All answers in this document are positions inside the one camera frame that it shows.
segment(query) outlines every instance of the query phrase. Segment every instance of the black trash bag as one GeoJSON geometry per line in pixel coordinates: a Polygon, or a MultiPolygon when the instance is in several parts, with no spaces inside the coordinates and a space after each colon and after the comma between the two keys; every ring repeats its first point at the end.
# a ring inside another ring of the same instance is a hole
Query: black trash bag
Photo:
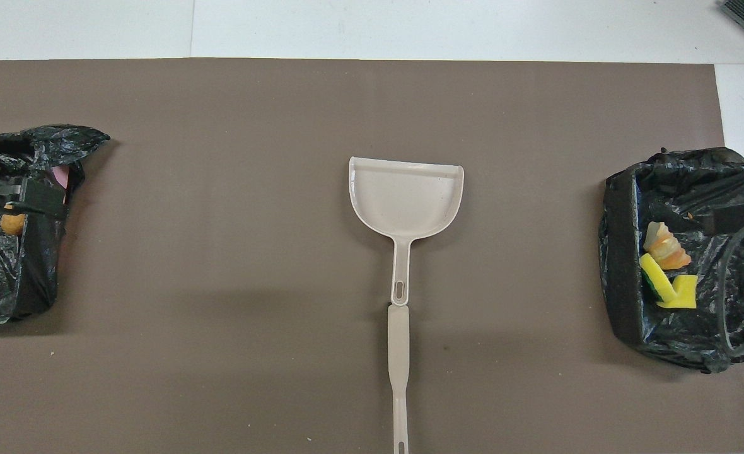
{"type": "Polygon", "coordinates": [[[731,149],[658,153],[607,179],[599,230],[602,290],[613,333],[652,358],[720,373],[744,362],[724,346],[744,342],[744,238],[727,265],[727,334],[718,328],[718,262],[731,235],[707,236],[700,219],[714,207],[744,204],[744,158],[731,149]],[[698,275],[697,309],[666,310],[638,262],[646,227],[663,221],[692,262],[676,275],[698,275]]]}
{"type": "MultiPolygon", "coordinates": [[[[109,136],[97,129],[69,124],[0,134],[0,179],[27,177],[61,187],[52,167],[66,165],[68,204],[84,180],[80,159],[107,140],[109,136]]],[[[52,306],[64,222],[29,214],[21,236],[5,235],[0,229],[0,324],[43,313],[52,306]]]]}

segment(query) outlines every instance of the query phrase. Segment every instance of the brown mat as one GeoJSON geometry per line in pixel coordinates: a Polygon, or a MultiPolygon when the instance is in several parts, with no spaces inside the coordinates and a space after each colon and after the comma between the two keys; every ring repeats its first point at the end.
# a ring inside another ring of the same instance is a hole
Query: brown mat
{"type": "Polygon", "coordinates": [[[465,168],[412,253],[413,453],[744,451],[744,365],[622,345],[597,265],[604,178],[723,144],[711,66],[0,62],[0,132],[59,122],[117,143],[57,304],[0,328],[0,452],[390,451],[392,251],[352,155],[465,168]]]}

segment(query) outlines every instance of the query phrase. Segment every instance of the yellow sponge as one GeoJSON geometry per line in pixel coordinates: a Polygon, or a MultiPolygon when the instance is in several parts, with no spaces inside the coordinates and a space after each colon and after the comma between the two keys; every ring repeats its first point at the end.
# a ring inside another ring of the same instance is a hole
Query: yellow sponge
{"type": "Polygon", "coordinates": [[[641,256],[640,263],[652,290],[662,300],[657,301],[657,305],[662,308],[697,308],[697,276],[675,276],[674,282],[669,282],[660,265],[648,253],[641,256]]]}

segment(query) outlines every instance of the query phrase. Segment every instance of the fake fruit slice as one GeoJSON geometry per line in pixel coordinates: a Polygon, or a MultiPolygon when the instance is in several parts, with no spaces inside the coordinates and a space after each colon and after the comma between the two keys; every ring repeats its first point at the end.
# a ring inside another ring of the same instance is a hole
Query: fake fruit slice
{"type": "Polygon", "coordinates": [[[664,270],[677,270],[691,264],[692,258],[680,246],[675,235],[663,222],[651,222],[646,228],[644,250],[652,255],[664,270]]]}

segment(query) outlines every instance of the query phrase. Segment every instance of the dustpan handle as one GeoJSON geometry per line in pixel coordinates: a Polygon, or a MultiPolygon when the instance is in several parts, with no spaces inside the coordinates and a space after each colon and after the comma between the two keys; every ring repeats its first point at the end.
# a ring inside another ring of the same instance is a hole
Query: dustpan handle
{"type": "Polygon", "coordinates": [[[716,307],[717,307],[717,327],[723,340],[723,349],[729,356],[742,356],[744,354],[744,342],[739,344],[738,347],[733,347],[730,343],[730,336],[728,334],[728,322],[726,320],[726,276],[728,273],[728,262],[730,261],[733,251],[739,246],[739,243],[744,238],[744,227],[742,227],[737,233],[735,233],[726,244],[726,250],[723,252],[723,256],[720,258],[718,264],[718,285],[717,285],[717,296],[716,296],[716,307]]]}
{"type": "Polygon", "coordinates": [[[387,338],[389,380],[392,383],[392,422],[394,454],[409,454],[409,418],[406,387],[409,385],[409,307],[390,305],[387,338]]]}
{"type": "Polygon", "coordinates": [[[392,304],[404,306],[409,302],[409,256],[412,242],[395,240],[395,262],[392,265],[392,304]]]}

